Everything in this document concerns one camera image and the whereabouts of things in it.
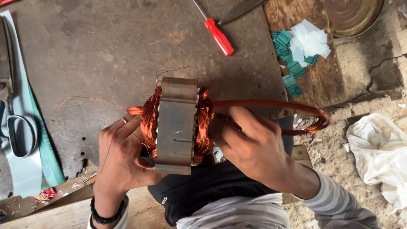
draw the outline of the knife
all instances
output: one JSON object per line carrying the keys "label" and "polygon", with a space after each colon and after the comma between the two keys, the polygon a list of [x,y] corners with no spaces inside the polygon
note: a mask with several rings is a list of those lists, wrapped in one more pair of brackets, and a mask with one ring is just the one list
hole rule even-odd
{"label": "knife", "polygon": [[243,0],[243,1],[241,1],[237,6],[233,7],[231,10],[229,10],[225,14],[223,19],[220,22],[218,22],[218,25],[226,24],[230,21],[233,21],[233,20],[239,18],[243,14],[254,9],[256,6],[258,6],[263,1],[264,0]]}

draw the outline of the black bracelet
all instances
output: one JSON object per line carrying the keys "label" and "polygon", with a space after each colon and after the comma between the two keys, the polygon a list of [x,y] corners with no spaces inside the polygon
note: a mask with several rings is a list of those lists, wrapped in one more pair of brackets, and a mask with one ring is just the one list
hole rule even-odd
{"label": "black bracelet", "polygon": [[117,211],[116,215],[114,215],[111,218],[103,218],[103,217],[100,217],[99,214],[96,212],[95,197],[93,197],[92,200],[90,201],[90,211],[92,212],[92,218],[96,221],[96,223],[102,224],[102,225],[113,223],[122,215],[124,205],[125,205],[125,201],[122,200],[122,202],[120,203],[119,210]]}

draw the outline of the scissors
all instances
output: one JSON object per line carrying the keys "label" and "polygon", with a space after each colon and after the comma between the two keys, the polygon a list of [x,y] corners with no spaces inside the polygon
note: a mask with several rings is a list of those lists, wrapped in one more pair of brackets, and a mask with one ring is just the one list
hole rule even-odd
{"label": "scissors", "polygon": [[[14,155],[18,158],[24,158],[34,151],[36,137],[30,121],[23,116],[15,115],[13,111],[13,79],[16,74],[13,51],[7,20],[4,17],[0,17],[0,101],[6,105],[5,109],[7,110],[5,113],[7,116],[7,129],[9,131],[9,136],[0,136],[0,141],[9,141]],[[26,130],[27,128],[24,128],[24,126],[28,126],[31,132],[32,144],[29,150],[25,149],[25,138],[20,139],[20,141],[18,140],[18,136],[22,136],[24,133],[17,135],[17,129],[20,131]]]}

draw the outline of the black shorts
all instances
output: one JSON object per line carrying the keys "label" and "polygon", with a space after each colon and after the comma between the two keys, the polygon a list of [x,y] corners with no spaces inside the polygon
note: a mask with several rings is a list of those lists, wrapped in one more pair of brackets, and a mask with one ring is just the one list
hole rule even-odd
{"label": "black shorts", "polygon": [[[292,130],[293,116],[278,119],[282,129]],[[291,156],[293,137],[283,136],[284,150]],[[151,158],[144,158],[151,164]],[[175,227],[176,222],[191,216],[208,203],[233,196],[255,198],[278,193],[262,183],[248,178],[230,161],[218,164],[192,166],[191,175],[170,174],[148,191],[159,204],[165,207],[165,220]]]}

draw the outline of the white plastic bag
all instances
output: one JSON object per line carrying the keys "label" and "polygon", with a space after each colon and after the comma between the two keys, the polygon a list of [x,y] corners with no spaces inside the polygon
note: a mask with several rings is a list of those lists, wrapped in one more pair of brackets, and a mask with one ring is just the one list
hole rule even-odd
{"label": "white plastic bag", "polygon": [[407,207],[407,134],[389,118],[371,114],[351,125],[346,137],[362,180],[382,182],[382,195],[394,211]]}

